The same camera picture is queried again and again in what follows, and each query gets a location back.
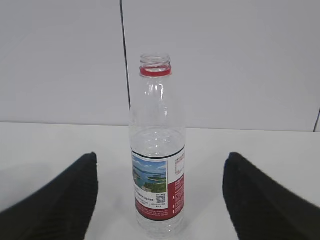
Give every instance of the black fabric pad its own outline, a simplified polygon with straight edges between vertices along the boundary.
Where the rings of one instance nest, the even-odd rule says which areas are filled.
[[[222,188],[240,240],[320,240],[320,209],[238,153],[231,153],[225,162]],[[320,194],[319,189],[310,191]]]
[[[85,154],[42,189],[0,213],[0,240],[83,240],[97,196],[97,156]]]

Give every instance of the qr code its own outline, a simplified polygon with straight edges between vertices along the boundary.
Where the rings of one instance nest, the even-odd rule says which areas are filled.
[[[165,194],[156,195],[156,203],[157,204],[164,204],[165,202],[166,202],[166,195]]]

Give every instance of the island in picture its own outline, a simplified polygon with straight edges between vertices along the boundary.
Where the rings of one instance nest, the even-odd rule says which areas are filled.
[[[167,163],[144,161],[133,156],[133,179],[142,190],[150,193],[167,192]]]

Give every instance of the bottle body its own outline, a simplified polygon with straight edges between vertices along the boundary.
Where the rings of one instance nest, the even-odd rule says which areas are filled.
[[[143,55],[141,63],[147,68],[140,69],[129,125],[137,220],[148,233],[166,236],[183,219],[185,114],[172,84],[169,56]]]

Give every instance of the bottle base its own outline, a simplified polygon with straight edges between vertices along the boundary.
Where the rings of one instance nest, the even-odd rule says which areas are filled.
[[[175,217],[165,221],[152,221],[136,211],[139,226],[146,232],[150,239],[167,239],[180,233],[183,229],[184,210]]]

